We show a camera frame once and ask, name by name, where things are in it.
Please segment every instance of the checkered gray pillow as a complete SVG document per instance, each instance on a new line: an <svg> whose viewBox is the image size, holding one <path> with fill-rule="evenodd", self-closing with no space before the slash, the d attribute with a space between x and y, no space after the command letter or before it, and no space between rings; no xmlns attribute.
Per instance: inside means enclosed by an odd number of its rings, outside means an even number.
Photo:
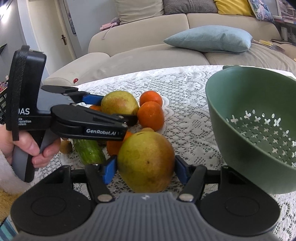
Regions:
<svg viewBox="0 0 296 241"><path fill-rule="evenodd" d="M218 13L214 0L163 0L165 14Z"/></svg>

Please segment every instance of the door handle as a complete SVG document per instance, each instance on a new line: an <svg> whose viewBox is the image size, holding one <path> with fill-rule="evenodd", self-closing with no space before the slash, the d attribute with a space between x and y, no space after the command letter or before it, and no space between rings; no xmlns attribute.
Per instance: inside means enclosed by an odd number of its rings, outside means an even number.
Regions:
<svg viewBox="0 0 296 241"><path fill-rule="evenodd" d="M64 41L64 44L67 45L66 37L63 34L62 34L62 40Z"/></svg>

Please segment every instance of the human hand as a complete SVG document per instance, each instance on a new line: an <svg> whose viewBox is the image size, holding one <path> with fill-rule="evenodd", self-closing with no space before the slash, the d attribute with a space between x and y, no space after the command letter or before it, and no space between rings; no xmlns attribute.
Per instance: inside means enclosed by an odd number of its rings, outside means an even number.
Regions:
<svg viewBox="0 0 296 241"><path fill-rule="evenodd" d="M59 138L55 140L54 143L46 147L43 153L39 154L40 149L36 141L28 132L19 131L19 140L14 142L12 140L11 131L6 130L6 125L0 126L0 150L9 164L13 162L12 152L14 146L16 145L26 153L33 156L32 163L35 168L45 167L49 164L53 156L59 152L60 143L61 139Z"/></svg>

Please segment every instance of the black basket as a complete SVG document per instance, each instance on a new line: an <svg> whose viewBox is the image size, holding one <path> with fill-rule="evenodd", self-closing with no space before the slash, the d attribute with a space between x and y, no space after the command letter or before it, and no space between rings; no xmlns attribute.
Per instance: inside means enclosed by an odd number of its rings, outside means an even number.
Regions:
<svg viewBox="0 0 296 241"><path fill-rule="evenodd" d="M5 110L6 110L6 90L0 92L0 124L5 124Z"/></svg>

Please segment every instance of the blue striped fabric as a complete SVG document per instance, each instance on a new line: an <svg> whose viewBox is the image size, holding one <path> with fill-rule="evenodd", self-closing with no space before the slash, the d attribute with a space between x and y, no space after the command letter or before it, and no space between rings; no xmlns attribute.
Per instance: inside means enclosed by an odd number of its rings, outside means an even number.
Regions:
<svg viewBox="0 0 296 241"><path fill-rule="evenodd" d="M11 221L7 218L0 226L0 241L9 241L17 234Z"/></svg>

